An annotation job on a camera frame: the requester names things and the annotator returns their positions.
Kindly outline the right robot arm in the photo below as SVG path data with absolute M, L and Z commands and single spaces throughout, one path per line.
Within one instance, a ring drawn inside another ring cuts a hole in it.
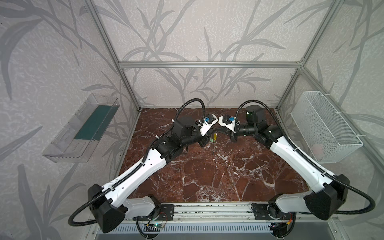
M 309 190 L 298 194 L 278 194 L 267 207 L 271 218 L 282 213 L 310 213 L 321 220 L 328 220 L 345 203 L 348 189 L 337 181 L 326 177 L 328 171 L 300 151 L 290 138 L 283 135 L 277 125 L 268 125 L 266 110 L 253 105 L 246 108 L 246 123 L 241 124 L 235 117 L 219 117 L 224 134 L 236 142 L 239 136 L 252 136 L 257 142 L 288 163 L 307 183 Z

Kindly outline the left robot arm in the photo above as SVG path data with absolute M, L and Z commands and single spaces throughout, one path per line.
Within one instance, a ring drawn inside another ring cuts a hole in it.
M 198 143 L 204 147 L 210 140 L 210 129 L 217 122 L 218 118 L 213 114 L 198 122 L 188 116 L 175 120 L 171 132 L 155 140 L 147 157 L 103 186 L 95 184 L 90 187 L 89 208 L 102 232 L 111 232 L 127 218 L 158 214 L 161 204 L 155 197 L 129 201 L 129 195 L 151 175 L 180 156 L 187 146 Z

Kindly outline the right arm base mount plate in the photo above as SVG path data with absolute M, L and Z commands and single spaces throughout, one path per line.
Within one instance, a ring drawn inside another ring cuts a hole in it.
M 283 213 L 275 204 L 251 203 L 251 210 L 256 220 L 291 222 L 294 213 Z

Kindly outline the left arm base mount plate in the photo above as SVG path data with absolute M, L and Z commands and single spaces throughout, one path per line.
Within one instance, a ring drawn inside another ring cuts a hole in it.
M 155 207 L 149 216 L 140 216 L 133 218 L 138 221 L 171 221 L 174 218 L 175 205 L 173 204 L 161 204 Z

